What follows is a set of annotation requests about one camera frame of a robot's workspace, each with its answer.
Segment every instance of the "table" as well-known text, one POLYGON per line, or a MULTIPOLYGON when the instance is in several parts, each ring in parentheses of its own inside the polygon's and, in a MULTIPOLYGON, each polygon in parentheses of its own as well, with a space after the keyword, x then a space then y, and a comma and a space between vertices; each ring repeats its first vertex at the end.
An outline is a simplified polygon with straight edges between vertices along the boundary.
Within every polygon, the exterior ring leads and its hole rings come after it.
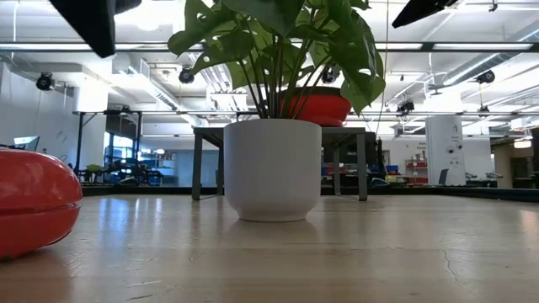
MULTIPOLYGON (((195 152, 193 160, 193 191, 192 199, 200 200, 200 174, 202 170, 202 141, 206 140, 219 148, 219 164, 217 168, 217 194, 223 193, 224 181, 224 151, 223 128, 221 127, 195 127, 195 152)), ((339 149, 355 141, 357 144, 358 190, 359 200, 367 200, 367 174, 365 158, 365 129, 362 127, 323 127, 322 146, 332 148, 334 155, 334 172, 339 171, 339 149)), ((335 195, 340 195, 340 176, 334 176, 335 195)))

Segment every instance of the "pipe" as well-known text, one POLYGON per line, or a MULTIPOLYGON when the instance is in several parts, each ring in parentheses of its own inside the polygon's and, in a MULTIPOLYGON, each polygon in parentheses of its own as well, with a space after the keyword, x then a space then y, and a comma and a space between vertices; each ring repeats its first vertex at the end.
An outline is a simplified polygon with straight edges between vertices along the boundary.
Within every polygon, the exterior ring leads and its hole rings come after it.
MULTIPOLYGON (((526 26, 516 34, 511 35, 507 40, 517 42, 539 41, 539 21, 526 26)), ((520 55, 520 53, 513 52, 479 55, 467 63, 462 64, 452 72, 448 72, 442 78, 442 83, 444 86, 457 85, 468 79, 479 76, 493 67, 498 66, 518 55, 520 55)))

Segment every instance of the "black object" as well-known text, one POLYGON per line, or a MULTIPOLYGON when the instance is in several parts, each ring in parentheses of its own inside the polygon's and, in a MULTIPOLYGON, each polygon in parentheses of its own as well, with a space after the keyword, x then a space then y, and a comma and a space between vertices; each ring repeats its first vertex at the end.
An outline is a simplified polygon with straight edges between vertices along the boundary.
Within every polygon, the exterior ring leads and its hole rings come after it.
POLYGON ((55 81, 52 79, 52 73, 42 72, 41 77, 35 82, 35 86, 42 91, 50 92, 55 87, 55 81))
POLYGON ((414 101, 409 100, 397 107, 397 112, 408 113, 415 109, 414 101))
POLYGON ((115 53, 115 14, 136 8, 142 0, 50 0, 58 13, 98 56, 115 53))
POLYGON ((410 0, 395 18, 392 26, 398 28, 427 18, 430 15, 450 7, 456 0, 410 0))
POLYGON ((195 76, 191 74, 190 66, 183 66, 182 71, 179 72, 178 80, 183 84, 190 84, 195 80, 195 76))
POLYGON ((447 172, 449 172, 449 168, 444 168, 441 170, 440 179, 438 180, 439 185, 446 186, 447 172))
POLYGON ((322 74, 322 82, 324 84, 331 84, 339 77, 339 71, 336 71, 334 66, 326 68, 322 74))
POLYGON ((483 83, 492 83, 494 82, 494 79, 496 79, 496 75, 494 75, 493 71, 486 71, 479 75, 475 81, 477 81, 479 84, 483 83))

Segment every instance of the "white column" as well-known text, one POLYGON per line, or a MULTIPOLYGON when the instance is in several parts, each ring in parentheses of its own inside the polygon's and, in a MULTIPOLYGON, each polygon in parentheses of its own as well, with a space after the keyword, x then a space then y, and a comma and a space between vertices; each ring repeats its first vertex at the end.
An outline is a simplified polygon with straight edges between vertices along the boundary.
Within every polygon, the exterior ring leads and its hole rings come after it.
MULTIPOLYGON (((103 111, 107 109, 109 91, 107 87, 101 84, 87 83, 80 88, 75 88, 75 100, 76 111, 103 111)), ((91 117, 91 114, 86 114, 84 120, 86 121, 91 117)), ((85 169, 88 164, 103 165, 106 121, 106 116, 96 115, 84 126, 81 148, 81 169, 85 169)))
POLYGON ((433 116, 427 118, 427 167, 429 184, 437 185, 443 169, 447 172, 446 185, 466 185, 464 143, 460 116, 433 116))

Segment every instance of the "green leaf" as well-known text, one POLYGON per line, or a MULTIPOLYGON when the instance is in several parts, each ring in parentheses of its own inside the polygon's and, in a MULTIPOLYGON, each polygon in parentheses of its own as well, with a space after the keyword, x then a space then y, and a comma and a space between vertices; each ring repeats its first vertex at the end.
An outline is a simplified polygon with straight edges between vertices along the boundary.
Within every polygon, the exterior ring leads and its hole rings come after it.
POLYGON ((218 40, 219 45, 210 46, 199 56, 191 73, 196 74, 207 67, 222 63, 240 61, 254 48, 253 36, 239 29, 219 37, 218 40))
POLYGON ((315 41, 309 49, 309 54, 311 54, 312 63, 318 65, 327 55, 329 55, 329 44, 315 41))
POLYGON ((376 77, 372 84, 372 95, 365 96, 353 82, 346 80, 340 88, 340 94, 350 102, 354 112, 359 116, 361 110, 371 106, 372 101, 380 96, 385 87, 386 83, 380 77, 376 77))
POLYGON ((326 8, 322 8, 317 11, 312 23, 317 29, 320 29, 320 27, 325 23, 321 29, 329 33, 333 33, 335 30, 339 29, 339 25, 329 18, 329 13, 326 8))
POLYGON ((309 8, 320 9, 323 8, 323 0, 306 0, 305 5, 309 8))
POLYGON ((286 37, 294 27, 305 0, 223 0, 223 2, 230 9, 246 13, 286 37))
POLYGON ((200 43, 220 25, 233 20, 234 12, 219 6, 212 11, 201 0, 189 0, 185 4, 185 30, 172 35, 168 40, 168 49, 180 56, 191 46, 200 43))
POLYGON ((310 24, 311 23, 311 14, 306 8, 303 8, 299 15, 297 15, 296 19, 296 26, 302 25, 302 24, 310 24))
POLYGON ((326 32, 316 29, 308 24, 296 26, 288 34, 288 37, 302 40, 315 40, 327 43, 331 42, 331 40, 327 37, 326 32))
POLYGON ((329 54, 333 61, 340 65, 345 75, 348 75, 347 79, 360 88, 364 95, 370 96, 376 68, 371 64, 368 50, 355 45, 331 44, 329 54), (365 69, 369 70, 369 75, 363 72, 365 69))
MULTIPOLYGON (((283 72, 281 76, 283 77, 283 85, 288 84, 291 80, 294 66, 296 64, 296 58, 299 56, 299 49, 290 43, 285 43, 283 53, 283 72)), ((262 56, 257 58, 255 61, 255 68, 251 62, 245 64, 249 81, 254 83, 254 73, 257 72, 259 81, 262 84, 262 68, 271 71, 273 67, 273 62, 271 60, 270 54, 273 54, 273 46, 268 46, 262 50, 262 56)), ((227 63, 228 71, 230 72, 232 78, 232 89, 241 88, 248 85, 247 79, 243 74, 242 68, 237 62, 227 63)), ((299 78, 303 78, 309 73, 314 71, 314 66, 306 66, 300 70, 301 75, 299 78)))
POLYGON ((369 6, 362 0, 350 0, 350 6, 352 8, 359 8, 361 10, 367 10, 369 6))

